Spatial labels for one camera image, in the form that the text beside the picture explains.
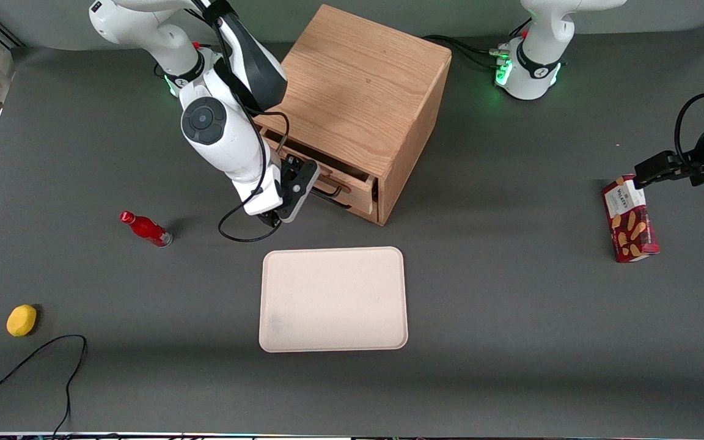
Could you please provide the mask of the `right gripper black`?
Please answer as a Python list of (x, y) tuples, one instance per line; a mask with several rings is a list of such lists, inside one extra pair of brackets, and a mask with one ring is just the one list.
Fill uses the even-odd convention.
[(304, 161), (301, 158), (297, 158), (294, 155), (288, 155), (288, 158), (284, 158), (281, 161), (281, 183), (288, 184), (293, 181), (297, 176), (297, 172), (300, 172), (304, 167)]

